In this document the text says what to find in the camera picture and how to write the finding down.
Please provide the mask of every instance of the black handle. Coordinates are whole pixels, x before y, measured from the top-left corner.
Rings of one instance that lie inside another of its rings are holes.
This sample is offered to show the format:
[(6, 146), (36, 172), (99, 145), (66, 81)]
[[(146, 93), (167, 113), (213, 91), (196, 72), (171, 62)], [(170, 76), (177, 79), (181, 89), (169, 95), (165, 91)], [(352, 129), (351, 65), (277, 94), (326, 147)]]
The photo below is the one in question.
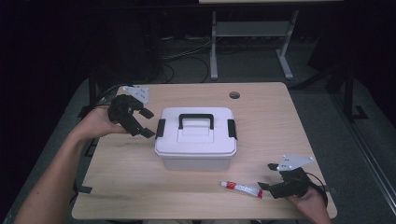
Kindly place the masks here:
[(212, 114), (180, 114), (178, 116), (178, 128), (183, 129), (183, 119), (209, 119), (210, 129), (214, 129), (214, 118)]

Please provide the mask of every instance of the table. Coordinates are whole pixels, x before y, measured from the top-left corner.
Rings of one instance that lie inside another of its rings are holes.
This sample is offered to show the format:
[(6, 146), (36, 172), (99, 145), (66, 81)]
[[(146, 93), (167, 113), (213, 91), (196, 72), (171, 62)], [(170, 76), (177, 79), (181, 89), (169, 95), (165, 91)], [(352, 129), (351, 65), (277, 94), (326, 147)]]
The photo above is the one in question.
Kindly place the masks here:
[[(199, 0), (201, 4), (234, 4), (234, 3), (316, 3), (339, 2), (343, 0)], [(280, 49), (276, 50), (276, 57), (282, 67), (286, 79), (293, 79), (286, 51), (297, 20), (299, 10), (295, 9), (288, 21), (217, 21), (216, 11), (212, 20), (212, 46), (210, 52), (210, 77), (219, 78), (216, 57), (216, 42), (218, 36), (283, 36), (285, 38)]]
[[(303, 216), (286, 200), (264, 199), (220, 186), (229, 180), (245, 185), (282, 182), (267, 163), (282, 155), (313, 156), (304, 128), (282, 83), (210, 83), (142, 85), (149, 87), (147, 108), (155, 116), (135, 115), (156, 130), (164, 108), (224, 106), (233, 111), (237, 152), (225, 172), (168, 171), (154, 151), (154, 137), (111, 134), (99, 140), (73, 208), (76, 219), (288, 219)], [(229, 93), (237, 91), (239, 99)], [(316, 161), (304, 169), (323, 179)], [(329, 196), (328, 211), (336, 216)]]

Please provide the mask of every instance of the gray carpet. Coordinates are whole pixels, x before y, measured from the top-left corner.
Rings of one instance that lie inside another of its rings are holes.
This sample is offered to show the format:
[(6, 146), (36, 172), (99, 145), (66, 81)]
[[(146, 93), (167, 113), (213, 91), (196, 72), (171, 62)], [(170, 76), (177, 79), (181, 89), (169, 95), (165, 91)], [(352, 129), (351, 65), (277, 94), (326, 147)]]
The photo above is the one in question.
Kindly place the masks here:
[[(295, 41), (290, 44), (287, 54), (295, 79), (286, 80), (275, 54), (275, 48), (280, 41), (247, 39), (245, 42), (223, 43), (219, 46), (219, 80), (217, 82), (280, 81), (292, 86), (317, 73), (315, 69), (307, 66), (315, 42)], [(205, 43), (204, 40), (168, 40), (165, 42), (165, 53), (172, 55), (203, 43)], [(173, 73), (170, 67), (175, 72), (170, 80), (171, 83), (197, 83), (204, 80), (209, 60), (208, 53), (197, 53), (191, 56), (195, 58), (189, 57), (167, 62), (164, 68), (166, 75), (159, 76), (153, 83), (169, 81)], [(205, 82), (212, 82), (212, 80), (208, 77)], [(331, 189), (338, 210), (333, 223), (396, 223), (396, 217), (375, 182), (367, 160), (363, 157), (360, 143), (351, 131), (351, 123), (346, 121), (345, 116), (340, 112), (338, 102), (343, 100), (342, 92), (335, 95), (327, 93), (324, 90), (326, 83), (327, 79), (324, 78), (303, 91), (290, 91), (290, 95)], [(370, 93), (359, 82), (355, 84), (354, 103), (362, 106), (369, 119), (357, 120), (352, 127), (360, 131), (367, 146), (386, 173), (389, 182), (395, 186), (396, 130), (375, 105)], [(85, 81), (66, 108), (5, 223), (12, 223), (13, 215), (17, 213), (27, 192), (49, 164), (68, 132), (78, 123), (78, 112), (89, 101), (88, 92), (88, 82)], [(77, 177), (79, 184), (82, 183), (90, 160), (88, 157), (81, 160)], [(69, 215), (66, 223), (109, 222), (74, 220)], [(295, 223), (295, 221), (271, 223)]]

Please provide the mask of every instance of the box body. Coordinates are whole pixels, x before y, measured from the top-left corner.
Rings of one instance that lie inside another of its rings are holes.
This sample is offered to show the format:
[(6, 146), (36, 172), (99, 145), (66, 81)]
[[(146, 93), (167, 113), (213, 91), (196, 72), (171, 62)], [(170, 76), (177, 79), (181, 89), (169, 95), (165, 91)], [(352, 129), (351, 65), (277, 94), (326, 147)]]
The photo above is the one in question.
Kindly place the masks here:
[(169, 170), (225, 171), (236, 153), (233, 112), (226, 107), (168, 107), (155, 151)]

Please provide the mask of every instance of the dark background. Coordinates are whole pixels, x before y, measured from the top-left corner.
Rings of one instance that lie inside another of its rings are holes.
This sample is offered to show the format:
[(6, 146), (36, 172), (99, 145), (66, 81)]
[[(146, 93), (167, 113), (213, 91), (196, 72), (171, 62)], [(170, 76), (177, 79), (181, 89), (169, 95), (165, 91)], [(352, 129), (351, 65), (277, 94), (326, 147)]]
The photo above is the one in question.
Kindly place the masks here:
[[(83, 80), (94, 75), (99, 91), (130, 79), (135, 83), (149, 82), (154, 78), (149, 74), (155, 75), (162, 69), (160, 37), (210, 35), (208, 10), (147, 13), (92, 9), (141, 6), (142, 2), (111, 1), (110, 5), (106, 1), (0, 1), (4, 143), (0, 152), (0, 220)], [(346, 1), (336, 10), (327, 11), (321, 20), (311, 20), (313, 16), (320, 17), (313, 11), (302, 10), (293, 38), (320, 36), (310, 65), (324, 70), (340, 61), (347, 64), (396, 124), (394, 9), (395, 3), (391, 1)], [(276, 7), (270, 12), (266, 14), (269, 17), (272, 13), (289, 13)], [(235, 15), (238, 20), (271, 19), (260, 18), (260, 13), (223, 14), (231, 20)]]

